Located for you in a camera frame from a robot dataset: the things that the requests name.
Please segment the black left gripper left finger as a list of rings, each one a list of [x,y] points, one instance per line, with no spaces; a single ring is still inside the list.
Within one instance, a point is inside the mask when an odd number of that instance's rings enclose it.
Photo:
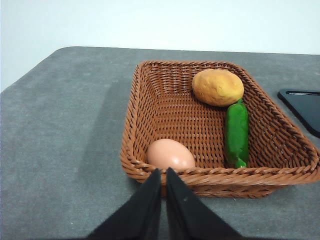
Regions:
[[[156,240],[161,214],[161,173],[156,169],[130,199],[100,224],[88,240]]]

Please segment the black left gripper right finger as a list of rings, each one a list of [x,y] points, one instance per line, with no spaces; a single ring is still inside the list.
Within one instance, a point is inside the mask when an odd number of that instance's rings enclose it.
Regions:
[[[166,171],[166,209],[171,240],[243,240],[204,205],[172,168]]]

